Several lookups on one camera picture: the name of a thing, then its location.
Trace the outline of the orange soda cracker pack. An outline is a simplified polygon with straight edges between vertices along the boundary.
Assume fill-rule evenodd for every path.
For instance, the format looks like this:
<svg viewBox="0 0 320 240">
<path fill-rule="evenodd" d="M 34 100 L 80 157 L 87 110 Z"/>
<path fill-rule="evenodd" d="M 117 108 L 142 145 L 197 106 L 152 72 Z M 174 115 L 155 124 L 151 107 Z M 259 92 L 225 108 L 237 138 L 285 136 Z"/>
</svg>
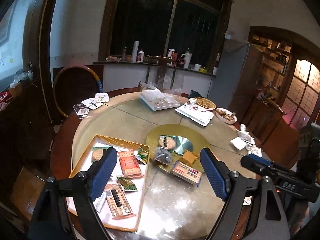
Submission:
<svg viewBox="0 0 320 240">
<path fill-rule="evenodd" d="M 139 179 L 144 177 L 133 150 L 118 152 L 118 158 L 122 173 L 126 179 Z"/>
</svg>

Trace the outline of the green round cracker pack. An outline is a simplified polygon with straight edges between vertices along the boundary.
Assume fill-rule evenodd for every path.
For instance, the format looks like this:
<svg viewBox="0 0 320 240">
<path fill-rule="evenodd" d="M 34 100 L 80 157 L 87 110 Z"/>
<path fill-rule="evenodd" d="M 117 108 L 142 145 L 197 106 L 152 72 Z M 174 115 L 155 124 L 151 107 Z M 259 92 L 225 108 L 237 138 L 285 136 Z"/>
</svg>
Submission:
<svg viewBox="0 0 320 240">
<path fill-rule="evenodd" d="M 168 135 L 160 135 L 158 145 L 166 150 L 174 150 L 176 148 L 176 137 Z"/>
</svg>

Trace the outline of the white foil sachet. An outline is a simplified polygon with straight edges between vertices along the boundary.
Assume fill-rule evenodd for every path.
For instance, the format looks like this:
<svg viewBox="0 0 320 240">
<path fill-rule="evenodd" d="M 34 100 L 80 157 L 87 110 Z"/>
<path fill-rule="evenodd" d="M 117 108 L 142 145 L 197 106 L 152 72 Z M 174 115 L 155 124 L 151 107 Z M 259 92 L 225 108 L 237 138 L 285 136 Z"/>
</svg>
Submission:
<svg viewBox="0 0 320 240">
<path fill-rule="evenodd" d="M 103 205 L 106 201 L 106 195 L 107 195 L 106 191 L 103 191 L 101 196 L 96 198 L 95 201 L 93 202 L 93 205 L 98 213 L 102 211 Z"/>
</svg>

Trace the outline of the gold cardboard tray box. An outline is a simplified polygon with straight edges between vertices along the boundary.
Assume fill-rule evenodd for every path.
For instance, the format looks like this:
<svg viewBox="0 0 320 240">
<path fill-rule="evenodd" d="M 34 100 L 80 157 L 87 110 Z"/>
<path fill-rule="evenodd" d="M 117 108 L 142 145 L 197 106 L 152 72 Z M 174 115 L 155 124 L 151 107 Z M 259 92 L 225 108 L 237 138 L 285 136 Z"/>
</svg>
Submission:
<svg viewBox="0 0 320 240">
<path fill-rule="evenodd" d="M 80 171 L 87 171 L 93 162 L 93 155 L 96 152 L 102 152 L 102 150 L 107 149 L 109 147 L 113 147 L 117 152 L 120 151 L 128 151 L 133 150 L 135 157 L 138 154 L 138 151 L 143 149 L 146 152 L 149 152 L 149 146 L 141 145 L 135 142 L 130 142 L 122 139 L 117 139 L 113 137 L 106 137 L 103 135 L 95 135 L 95 137 L 88 144 L 87 148 L 74 165 L 74 168 L 70 174 L 70 177 L 74 177 Z M 138 230 L 140 216 L 142 213 L 142 207 L 144 202 L 144 193 L 145 193 L 145 185 L 146 179 L 148 177 L 148 164 L 147 163 L 139 163 L 140 169 L 144 174 L 143 178 L 139 179 L 131 179 L 132 182 L 136 185 L 138 191 L 137 192 L 125 192 L 125 196 L 133 213 L 134 217 L 115 220 L 112 219 L 110 209 L 108 207 L 107 200 L 105 201 L 102 211 L 98 213 L 99 218 L 101 219 L 104 227 L 109 229 L 116 229 L 120 231 L 128 231 L 128 232 L 136 232 Z M 120 161 L 117 157 L 117 163 L 111 173 L 111 176 L 107 182 L 107 184 L 119 184 L 117 182 L 117 176 L 123 176 Z"/>
</svg>

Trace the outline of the green seaweed snack bag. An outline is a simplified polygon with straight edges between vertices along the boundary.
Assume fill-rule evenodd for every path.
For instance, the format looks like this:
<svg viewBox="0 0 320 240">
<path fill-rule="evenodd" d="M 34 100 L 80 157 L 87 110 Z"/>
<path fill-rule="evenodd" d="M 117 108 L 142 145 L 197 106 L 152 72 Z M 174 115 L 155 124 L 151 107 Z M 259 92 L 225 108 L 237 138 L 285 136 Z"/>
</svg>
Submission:
<svg viewBox="0 0 320 240">
<path fill-rule="evenodd" d="M 131 179 L 123 176 L 117 176 L 117 182 L 121 185 L 125 192 L 137 192 L 138 189 Z"/>
</svg>

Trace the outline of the crumpled white tissues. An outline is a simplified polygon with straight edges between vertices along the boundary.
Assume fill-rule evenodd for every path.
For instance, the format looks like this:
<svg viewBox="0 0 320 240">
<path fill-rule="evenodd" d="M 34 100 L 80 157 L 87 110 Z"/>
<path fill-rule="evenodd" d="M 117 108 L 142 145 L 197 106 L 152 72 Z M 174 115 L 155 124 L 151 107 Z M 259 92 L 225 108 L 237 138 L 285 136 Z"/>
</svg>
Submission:
<svg viewBox="0 0 320 240">
<path fill-rule="evenodd" d="M 240 125 L 240 129 L 236 130 L 237 137 L 232 139 L 230 143 L 237 149 L 247 150 L 248 154 L 253 154 L 258 157 L 262 157 L 261 149 L 256 145 L 255 139 L 249 134 L 249 131 L 246 131 L 246 126 L 244 124 Z"/>
</svg>

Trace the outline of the mustard yellow snack pack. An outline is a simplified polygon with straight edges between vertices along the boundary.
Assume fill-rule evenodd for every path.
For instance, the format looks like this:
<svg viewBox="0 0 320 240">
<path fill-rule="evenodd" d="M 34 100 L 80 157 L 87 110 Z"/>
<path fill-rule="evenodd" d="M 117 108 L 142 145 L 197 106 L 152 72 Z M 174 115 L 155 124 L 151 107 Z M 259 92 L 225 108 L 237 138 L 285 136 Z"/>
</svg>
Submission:
<svg viewBox="0 0 320 240">
<path fill-rule="evenodd" d="M 188 150 L 185 150 L 183 156 L 179 159 L 181 163 L 184 163 L 187 166 L 192 167 L 197 159 L 197 156 Z"/>
</svg>

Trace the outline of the blue white cracker pack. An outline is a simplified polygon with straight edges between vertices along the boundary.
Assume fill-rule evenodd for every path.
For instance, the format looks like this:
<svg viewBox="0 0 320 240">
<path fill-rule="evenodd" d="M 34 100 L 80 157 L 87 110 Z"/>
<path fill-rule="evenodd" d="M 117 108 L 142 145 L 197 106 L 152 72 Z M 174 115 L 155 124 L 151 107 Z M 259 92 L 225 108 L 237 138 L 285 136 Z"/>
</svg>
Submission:
<svg viewBox="0 0 320 240">
<path fill-rule="evenodd" d="M 195 186 L 198 186 L 201 182 L 202 172 L 182 163 L 181 161 L 174 163 L 171 173 Z"/>
</svg>

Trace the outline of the gold round turntable mat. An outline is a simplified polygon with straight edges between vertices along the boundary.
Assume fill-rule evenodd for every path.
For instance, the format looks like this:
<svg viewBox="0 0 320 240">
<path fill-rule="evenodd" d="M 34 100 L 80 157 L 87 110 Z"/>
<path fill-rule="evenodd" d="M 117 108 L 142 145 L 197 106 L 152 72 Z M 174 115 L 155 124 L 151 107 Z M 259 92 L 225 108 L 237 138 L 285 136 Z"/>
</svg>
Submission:
<svg viewBox="0 0 320 240">
<path fill-rule="evenodd" d="M 164 172 L 170 173 L 173 164 L 182 158 L 182 155 L 172 153 L 172 162 L 168 165 L 163 165 L 154 160 L 156 148 L 158 147 L 159 137 L 161 135 L 175 135 L 187 138 L 193 145 L 193 154 L 196 156 L 196 160 L 192 167 L 200 172 L 204 172 L 200 163 L 200 152 L 203 148 L 210 148 L 209 142 L 197 131 L 183 125 L 166 124 L 160 125 L 152 129 L 146 136 L 145 144 L 149 146 L 150 161 L 154 161 L 156 165 Z"/>
</svg>

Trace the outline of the silver turntable centre disc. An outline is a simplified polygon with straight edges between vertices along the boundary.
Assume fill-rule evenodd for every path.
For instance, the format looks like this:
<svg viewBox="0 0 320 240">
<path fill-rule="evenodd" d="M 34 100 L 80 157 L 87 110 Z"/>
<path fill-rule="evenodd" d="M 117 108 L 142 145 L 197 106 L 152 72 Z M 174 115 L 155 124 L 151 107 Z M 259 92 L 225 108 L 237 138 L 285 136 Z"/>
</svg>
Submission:
<svg viewBox="0 0 320 240">
<path fill-rule="evenodd" d="M 175 146 L 174 152 L 179 155 L 184 155 L 186 151 L 193 152 L 194 147 L 192 142 L 182 136 L 174 136 L 175 139 Z"/>
</svg>

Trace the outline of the white plate with food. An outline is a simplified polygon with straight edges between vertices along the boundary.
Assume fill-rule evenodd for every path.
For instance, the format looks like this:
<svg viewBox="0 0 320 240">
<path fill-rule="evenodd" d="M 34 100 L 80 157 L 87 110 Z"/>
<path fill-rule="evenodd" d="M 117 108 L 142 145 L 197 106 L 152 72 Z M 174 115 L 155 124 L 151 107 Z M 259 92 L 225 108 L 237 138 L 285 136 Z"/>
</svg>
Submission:
<svg viewBox="0 0 320 240">
<path fill-rule="evenodd" d="M 224 108 L 221 108 L 221 107 L 217 108 L 215 110 L 215 113 L 216 113 L 216 116 L 220 120 L 222 120 L 223 122 L 225 122 L 226 124 L 229 124 L 229 125 L 233 125 L 238 120 L 234 112 L 231 112 L 231 111 L 224 109 Z"/>
</svg>

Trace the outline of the small white plates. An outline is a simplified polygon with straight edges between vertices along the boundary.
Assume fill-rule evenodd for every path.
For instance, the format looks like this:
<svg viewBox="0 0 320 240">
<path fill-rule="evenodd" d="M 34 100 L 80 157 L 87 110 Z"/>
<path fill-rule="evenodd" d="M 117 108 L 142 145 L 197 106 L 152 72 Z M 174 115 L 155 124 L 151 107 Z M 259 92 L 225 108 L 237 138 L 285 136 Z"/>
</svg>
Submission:
<svg viewBox="0 0 320 240">
<path fill-rule="evenodd" d="M 73 109 L 79 119 L 89 117 L 89 112 L 98 109 L 104 103 L 109 102 L 108 93 L 96 93 L 94 98 L 88 98 L 73 105 Z"/>
</svg>

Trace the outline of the dark transparent snack bag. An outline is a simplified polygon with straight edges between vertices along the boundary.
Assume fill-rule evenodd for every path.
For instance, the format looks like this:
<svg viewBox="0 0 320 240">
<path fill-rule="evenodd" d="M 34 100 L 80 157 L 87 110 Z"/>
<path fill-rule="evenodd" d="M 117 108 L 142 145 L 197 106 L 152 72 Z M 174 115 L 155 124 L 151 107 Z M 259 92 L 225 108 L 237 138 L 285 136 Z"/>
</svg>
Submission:
<svg viewBox="0 0 320 240">
<path fill-rule="evenodd" d="M 169 165 L 172 162 L 171 153 L 162 147 L 156 148 L 155 156 L 153 159 L 164 165 Z"/>
</svg>

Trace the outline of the white flat foam box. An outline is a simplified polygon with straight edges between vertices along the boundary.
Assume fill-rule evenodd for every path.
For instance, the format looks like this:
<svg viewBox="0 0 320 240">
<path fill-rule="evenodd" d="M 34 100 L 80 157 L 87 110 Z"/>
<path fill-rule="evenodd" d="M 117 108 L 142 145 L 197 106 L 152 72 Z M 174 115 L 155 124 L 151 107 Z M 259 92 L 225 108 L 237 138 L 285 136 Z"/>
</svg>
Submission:
<svg viewBox="0 0 320 240">
<path fill-rule="evenodd" d="M 176 108 L 175 111 L 204 127 L 206 127 L 214 117 L 212 111 L 207 111 L 197 104 L 185 103 Z"/>
</svg>

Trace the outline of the yellow bowl with food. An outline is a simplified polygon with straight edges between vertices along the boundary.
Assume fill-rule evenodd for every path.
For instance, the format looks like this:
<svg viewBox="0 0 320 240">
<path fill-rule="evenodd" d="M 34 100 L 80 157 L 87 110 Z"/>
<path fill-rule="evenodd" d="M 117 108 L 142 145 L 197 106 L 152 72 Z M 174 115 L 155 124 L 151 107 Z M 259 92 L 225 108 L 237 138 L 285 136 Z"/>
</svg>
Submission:
<svg viewBox="0 0 320 240">
<path fill-rule="evenodd" d="M 216 104 L 206 98 L 195 98 L 196 104 L 205 109 L 216 109 Z"/>
</svg>

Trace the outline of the round-back wooden chair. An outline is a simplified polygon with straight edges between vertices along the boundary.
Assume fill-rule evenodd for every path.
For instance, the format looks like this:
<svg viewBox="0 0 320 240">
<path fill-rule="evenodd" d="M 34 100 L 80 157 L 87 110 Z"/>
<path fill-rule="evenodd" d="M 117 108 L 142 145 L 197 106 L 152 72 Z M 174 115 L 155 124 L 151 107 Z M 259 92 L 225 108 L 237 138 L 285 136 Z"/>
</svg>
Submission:
<svg viewBox="0 0 320 240">
<path fill-rule="evenodd" d="M 63 117 L 74 112 L 73 106 L 103 92 L 102 65 L 69 66 L 53 69 L 53 95 Z"/>
</svg>

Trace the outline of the clear plastic cake box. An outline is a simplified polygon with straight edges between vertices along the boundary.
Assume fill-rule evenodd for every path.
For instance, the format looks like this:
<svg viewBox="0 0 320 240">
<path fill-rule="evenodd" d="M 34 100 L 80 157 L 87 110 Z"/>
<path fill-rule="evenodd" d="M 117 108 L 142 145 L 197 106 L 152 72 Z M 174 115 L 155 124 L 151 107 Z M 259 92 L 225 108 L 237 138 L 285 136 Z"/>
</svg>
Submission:
<svg viewBox="0 0 320 240">
<path fill-rule="evenodd" d="M 175 84 L 173 70 L 167 70 L 156 81 L 156 76 L 140 85 L 140 98 L 152 111 L 180 107 L 183 101 L 181 82 Z"/>
</svg>

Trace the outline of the paper towel roll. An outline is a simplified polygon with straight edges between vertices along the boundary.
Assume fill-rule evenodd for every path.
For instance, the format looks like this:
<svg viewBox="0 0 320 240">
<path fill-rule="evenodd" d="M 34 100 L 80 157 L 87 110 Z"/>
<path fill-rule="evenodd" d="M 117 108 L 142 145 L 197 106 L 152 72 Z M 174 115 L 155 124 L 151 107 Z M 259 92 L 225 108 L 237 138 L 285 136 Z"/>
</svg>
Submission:
<svg viewBox="0 0 320 240">
<path fill-rule="evenodd" d="M 135 41 L 132 49 L 131 62 L 137 61 L 139 41 Z"/>
</svg>

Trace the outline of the white spray bottle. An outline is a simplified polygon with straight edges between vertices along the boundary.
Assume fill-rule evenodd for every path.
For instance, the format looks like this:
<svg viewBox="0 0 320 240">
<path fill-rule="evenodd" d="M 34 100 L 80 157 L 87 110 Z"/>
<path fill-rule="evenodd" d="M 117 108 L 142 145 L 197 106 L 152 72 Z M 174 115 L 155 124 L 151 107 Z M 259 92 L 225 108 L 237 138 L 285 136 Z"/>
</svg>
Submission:
<svg viewBox="0 0 320 240">
<path fill-rule="evenodd" d="M 174 52 L 175 52 L 175 49 L 169 49 L 167 57 L 172 60 Z M 171 67 L 172 66 L 172 61 L 169 61 L 167 63 L 167 66 Z"/>
</svg>

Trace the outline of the white thermos cup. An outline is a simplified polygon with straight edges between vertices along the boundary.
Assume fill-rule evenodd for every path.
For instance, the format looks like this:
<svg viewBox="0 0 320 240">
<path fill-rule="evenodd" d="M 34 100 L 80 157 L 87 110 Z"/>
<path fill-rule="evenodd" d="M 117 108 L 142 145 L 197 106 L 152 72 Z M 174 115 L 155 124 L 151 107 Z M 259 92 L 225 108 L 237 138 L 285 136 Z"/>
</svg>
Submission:
<svg viewBox="0 0 320 240">
<path fill-rule="evenodd" d="M 188 48 L 188 50 L 184 54 L 182 54 L 182 58 L 184 61 L 184 64 L 183 64 L 184 69 L 189 68 L 191 57 L 192 57 L 192 53 L 190 52 L 190 48 Z"/>
</svg>

